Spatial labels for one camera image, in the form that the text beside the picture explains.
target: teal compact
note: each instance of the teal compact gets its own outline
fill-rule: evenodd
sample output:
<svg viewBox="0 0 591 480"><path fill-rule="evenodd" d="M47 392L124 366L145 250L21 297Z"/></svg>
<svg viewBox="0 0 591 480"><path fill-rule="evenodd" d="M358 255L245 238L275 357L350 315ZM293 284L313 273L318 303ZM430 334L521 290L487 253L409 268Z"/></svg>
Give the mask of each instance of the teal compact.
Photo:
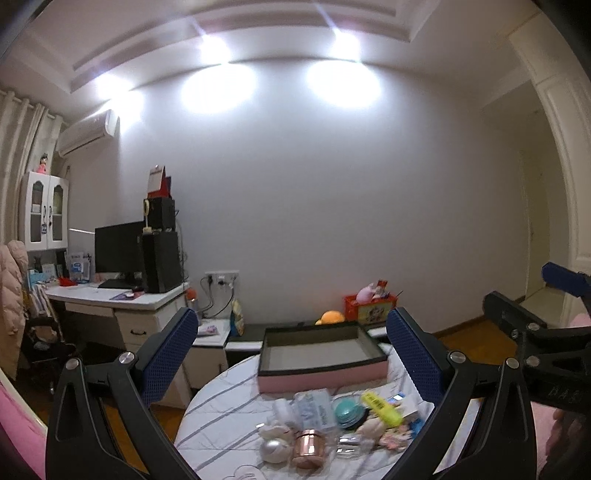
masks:
<svg viewBox="0 0 591 480"><path fill-rule="evenodd" d="M369 410L359 404L354 396L333 400L336 421L343 430L354 430L361 427L369 415Z"/></svg>

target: electrical outlet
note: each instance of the electrical outlet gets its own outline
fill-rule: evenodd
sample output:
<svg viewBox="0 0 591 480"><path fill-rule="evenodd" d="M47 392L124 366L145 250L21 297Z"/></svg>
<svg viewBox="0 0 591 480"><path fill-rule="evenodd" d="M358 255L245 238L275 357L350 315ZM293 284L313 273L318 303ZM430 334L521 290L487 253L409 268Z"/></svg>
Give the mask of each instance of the electrical outlet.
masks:
<svg viewBox="0 0 591 480"><path fill-rule="evenodd" d="M205 272L205 276L208 275L213 276L213 284L214 285L229 285L230 283L236 283L236 279L238 279L238 270L220 270L220 271L211 271Z"/></svg>

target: air conditioner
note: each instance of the air conditioner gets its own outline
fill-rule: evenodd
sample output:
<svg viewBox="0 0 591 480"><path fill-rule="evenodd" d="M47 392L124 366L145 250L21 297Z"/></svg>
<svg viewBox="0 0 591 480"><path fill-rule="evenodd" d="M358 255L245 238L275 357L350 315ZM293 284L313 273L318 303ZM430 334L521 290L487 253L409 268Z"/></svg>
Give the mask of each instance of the air conditioner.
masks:
<svg viewBox="0 0 591 480"><path fill-rule="evenodd" d="M57 152L64 158L79 148L104 138L113 138L118 119L113 110L105 110L76 122L58 137Z"/></svg>

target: pink jacket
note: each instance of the pink jacket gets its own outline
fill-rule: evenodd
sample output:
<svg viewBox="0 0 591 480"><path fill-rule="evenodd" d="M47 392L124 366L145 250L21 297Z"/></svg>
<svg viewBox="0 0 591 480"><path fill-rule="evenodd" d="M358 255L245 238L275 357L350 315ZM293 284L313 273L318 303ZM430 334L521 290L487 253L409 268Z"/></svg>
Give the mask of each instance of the pink jacket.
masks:
<svg viewBox="0 0 591 480"><path fill-rule="evenodd" d="M0 245L0 368L13 379L25 329L22 279L27 267L25 244L11 240Z"/></svg>

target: speaker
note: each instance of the speaker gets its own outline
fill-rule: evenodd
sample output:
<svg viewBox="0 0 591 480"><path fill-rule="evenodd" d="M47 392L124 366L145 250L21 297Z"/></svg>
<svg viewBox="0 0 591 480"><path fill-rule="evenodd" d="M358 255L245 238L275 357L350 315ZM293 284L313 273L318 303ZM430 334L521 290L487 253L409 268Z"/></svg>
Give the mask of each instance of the speaker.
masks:
<svg viewBox="0 0 591 480"><path fill-rule="evenodd" d="M142 279L147 293L166 293L183 282L177 232L153 232L141 236L144 260Z"/></svg>
<svg viewBox="0 0 591 480"><path fill-rule="evenodd" d="M150 204L148 226L153 230L175 230L174 200L169 197L155 197L147 201Z"/></svg>

